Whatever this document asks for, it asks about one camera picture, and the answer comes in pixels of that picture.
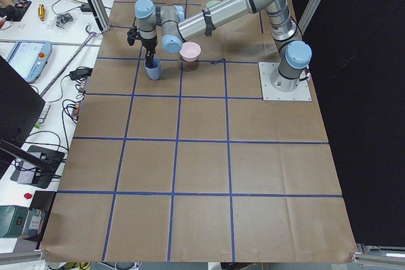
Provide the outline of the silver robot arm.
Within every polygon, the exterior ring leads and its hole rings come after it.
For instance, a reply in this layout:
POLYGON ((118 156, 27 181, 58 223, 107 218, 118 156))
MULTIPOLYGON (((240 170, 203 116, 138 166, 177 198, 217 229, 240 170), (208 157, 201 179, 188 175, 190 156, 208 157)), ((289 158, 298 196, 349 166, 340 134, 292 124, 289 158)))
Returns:
POLYGON ((166 52, 176 54, 187 41, 200 35, 210 37, 218 27, 262 10, 268 16, 271 36, 281 58, 270 82, 281 92, 292 92, 303 80, 301 73, 311 61, 312 50, 300 40, 298 26, 290 15, 286 0, 222 0, 188 18, 184 16, 182 6, 138 0, 134 5, 135 19, 127 33, 127 42, 131 46, 136 40, 141 42, 146 49, 146 66, 153 69, 158 42, 166 52))

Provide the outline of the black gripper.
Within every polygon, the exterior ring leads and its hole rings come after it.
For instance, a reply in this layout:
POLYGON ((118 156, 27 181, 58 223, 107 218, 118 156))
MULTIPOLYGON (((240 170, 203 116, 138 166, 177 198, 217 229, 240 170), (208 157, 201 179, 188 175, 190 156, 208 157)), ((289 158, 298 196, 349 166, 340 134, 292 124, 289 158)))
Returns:
POLYGON ((157 67, 155 55, 156 46, 158 45, 158 38, 156 36, 151 39, 141 37, 140 41, 142 46, 146 49, 146 67, 157 67))

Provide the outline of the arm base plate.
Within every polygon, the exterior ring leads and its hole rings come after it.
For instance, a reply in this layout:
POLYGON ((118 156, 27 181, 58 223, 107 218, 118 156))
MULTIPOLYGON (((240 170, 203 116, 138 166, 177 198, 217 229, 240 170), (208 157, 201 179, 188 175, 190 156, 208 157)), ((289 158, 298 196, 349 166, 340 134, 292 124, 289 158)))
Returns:
POLYGON ((277 62, 259 62, 259 76, 264 101, 311 102, 311 93, 305 72, 299 78, 289 80, 279 74, 277 62))

